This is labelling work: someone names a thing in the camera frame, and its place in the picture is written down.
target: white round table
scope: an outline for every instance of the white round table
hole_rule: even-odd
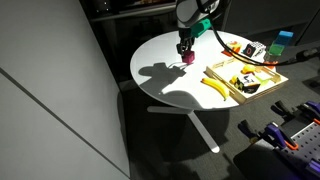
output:
[[[239,42],[242,51],[251,41],[237,35],[218,32],[225,43]],[[213,152],[219,147],[194,114],[194,110],[216,110],[239,104],[231,97],[224,100],[218,91],[201,83],[207,77],[206,66],[228,60],[211,30],[195,39],[195,60],[187,65],[177,53],[178,32],[157,36],[141,45],[131,59],[130,70],[136,84],[148,95],[173,108],[150,107],[149,112],[187,114]],[[262,61],[263,55],[255,60]]]

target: gray wall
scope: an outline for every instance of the gray wall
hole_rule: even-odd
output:
[[[315,41],[320,41],[320,9],[312,22],[309,24],[309,27],[306,29],[298,45]]]
[[[66,174],[65,179],[89,179],[81,174],[87,171],[96,174],[100,170],[103,171],[98,173],[101,176],[111,172],[116,177],[120,173],[117,177],[127,179],[129,163],[125,135],[120,131],[124,125],[117,108],[119,89],[80,3],[77,0],[4,1],[0,16],[0,67],[57,116],[38,114],[39,107],[22,111],[32,102],[15,109],[20,99],[12,94],[15,101],[10,102],[10,99],[3,99],[5,93],[0,94],[0,131],[9,133],[1,134],[0,142],[15,143],[11,149],[0,143],[0,155],[8,155],[1,156],[6,161],[1,159],[0,179],[8,173],[15,173],[16,177],[20,173],[41,174],[30,175],[31,179],[50,179],[44,176],[64,179],[59,173]],[[59,125],[57,119],[74,132]],[[8,132],[8,126],[14,130]],[[39,153],[28,157],[21,147]],[[24,163],[18,163],[16,155]],[[52,168],[50,163],[59,168]]]

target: red object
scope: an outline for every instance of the red object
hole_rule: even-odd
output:
[[[263,62],[264,64],[270,64],[270,65],[272,65],[272,64],[278,64],[278,61],[265,61],[265,62]],[[273,69],[274,68],[274,66],[267,66],[269,69]]]
[[[194,51],[185,51],[184,57],[182,58],[182,62],[191,64],[194,60]]]
[[[314,118],[313,121],[314,121],[315,123],[317,123],[318,125],[320,125],[320,121],[319,121],[318,119]]]
[[[230,47],[230,49],[232,49],[234,52],[239,53],[240,52],[240,48],[241,48],[241,44],[238,43],[237,41],[231,41],[229,43],[227,43],[227,46]],[[223,50],[221,53],[231,57],[232,56],[232,52],[229,52],[227,50]]]
[[[284,141],[287,145],[287,147],[291,150],[297,150],[299,148],[299,145],[297,143],[295,143],[295,146],[292,146],[290,143],[288,143],[287,141]]]

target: table base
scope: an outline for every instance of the table base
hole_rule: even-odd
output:
[[[160,107],[160,106],[149,106],[148,112],[152,113],[166,113],[166,114],[185,114],[188,115],[189,119],[196,127],[198,132],[200,133],[203,140],[206,142],[208,147],[213,153],[218,153],[220,151],[220,147],[211,137],[207,129],[203,126],[197,115],[194,113],[194,110],[176,108],[176,107]]]

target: black object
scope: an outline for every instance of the black object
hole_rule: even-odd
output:
[[[122,8],[126,7],[127,5],[133,4],[135,1],[134,0],[110,0],[111,1],[111,7],[115,11],[119,11]]]
[[[195,38],[191,35],[190,28],[179,28],[180,43],[176,45],[178,53],[184,57],[184,52],[191,50]]]
[[[300,51],[296,54],[296,60],[298,62],[307,61],[313,57],[320,56],[320,47],[315,47],[312,49]]]
[[[295,116],[293,115],[292,112],[290,112],[285,105],[282,103],[282,101],[277,101],[274,105],[271,106],[271,110],[275,113],[277,113],[278,115],[280,115],[282,117],[282,119],[284,119],[285,121],[290,121],[293,118],[295,118]]]
[[[249,123],[247,122],[247,120],[243,120],[238,124],[238,128],[239,130],[246,135],[249,139],[250,142],[252,143],[252,141],[254,140],[254,138],[258,139],[258,135],[257,133],[255,133],[252,128],[250,127]]]
[[[281,126],[277,126],[277,128],[280,130],[282,137],[284,140],[289,143],[292,147],[296,146],[296,143],[293,141],[293,139],[288,135],[286,130],[282,128]]]
[[[297,106],[297,108],[302,111],[302,115],[309,119],[310,122],[312,122],[314,119],[320,119],[319,113],[307,104],[301,104]]]
[[[310,123],[293,136],[295,142],[299,144],[298,150],[275,149],[288,166],[295,169],[307,180],[319,180],[320,164],[317,162],[320,151],[318,147],[320,126]]]

